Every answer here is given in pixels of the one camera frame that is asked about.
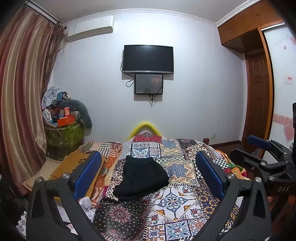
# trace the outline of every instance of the yellow bed headboard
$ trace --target yellow bed headboard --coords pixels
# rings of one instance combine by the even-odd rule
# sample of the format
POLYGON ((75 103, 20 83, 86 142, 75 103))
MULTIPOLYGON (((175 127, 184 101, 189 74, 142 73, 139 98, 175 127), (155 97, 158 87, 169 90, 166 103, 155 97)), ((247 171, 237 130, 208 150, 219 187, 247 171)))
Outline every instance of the yellow bed headboard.
POLYGON ((144 127, 148 127, 149 129, 151 129, 153 134, 161 136, 161 133, 155 128, 155 126, 152 123, 150 123, 149 121, 143 121, 133 129, 133 131, 128 137, 128 140, 136 136, 139 133, 139 131, 144 127))

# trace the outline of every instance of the television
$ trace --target television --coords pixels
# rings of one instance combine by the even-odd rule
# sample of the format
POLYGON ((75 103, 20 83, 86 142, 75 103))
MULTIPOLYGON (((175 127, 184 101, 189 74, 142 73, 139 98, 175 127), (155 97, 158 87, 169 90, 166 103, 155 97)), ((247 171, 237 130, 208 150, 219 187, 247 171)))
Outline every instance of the television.
POLYGON ((124 45, 124 73, 174 73, 173 47, 124 45))

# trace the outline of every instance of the black cloth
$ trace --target black cloth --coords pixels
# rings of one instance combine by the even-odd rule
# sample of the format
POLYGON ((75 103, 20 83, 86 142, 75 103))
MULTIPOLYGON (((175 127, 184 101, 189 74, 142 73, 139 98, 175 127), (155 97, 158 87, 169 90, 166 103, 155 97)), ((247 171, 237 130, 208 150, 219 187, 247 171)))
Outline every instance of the black cloth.
POLYGON ((166 171, 152 157, 126 156, 123 180, 113 191, 118 200, 132 200, 156 192, 168 185, 166 171))

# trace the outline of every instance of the wooden floor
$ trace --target wooden floor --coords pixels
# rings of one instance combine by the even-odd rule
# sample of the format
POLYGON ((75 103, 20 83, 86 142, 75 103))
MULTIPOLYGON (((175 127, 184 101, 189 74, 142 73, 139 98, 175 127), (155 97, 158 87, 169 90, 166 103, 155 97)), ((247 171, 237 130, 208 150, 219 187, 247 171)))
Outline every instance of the wooden floor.
POLYGON ((234 149, 244 150, 244 148, 243 148, 243 146, 241 144, 232 144, 232 145, 227 145, 227 146, 220 146, 220 147, 215 147, 215 149, 224 152, 228 157, 230 157, 230 153, 234 149))

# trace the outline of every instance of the clothes pile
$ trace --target clothes pile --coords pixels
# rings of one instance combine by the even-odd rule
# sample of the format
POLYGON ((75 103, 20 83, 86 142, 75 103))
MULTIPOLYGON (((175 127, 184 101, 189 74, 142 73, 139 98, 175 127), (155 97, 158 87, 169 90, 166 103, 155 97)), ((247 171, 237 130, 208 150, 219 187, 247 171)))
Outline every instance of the clothes pile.
POLYGON ((163 167, 149 158, 126 156, 123 180, 113 191, 119 201, 144 197, 168 185, 168 175, 163 167))
POLYGON ((44 94, 41 107, 44 121, 50 126, 65 126, 78 121, 84 129, 92 127, 85 105, 78 100, 70 99, 68 93, 58 87, 51 87, 44 94))

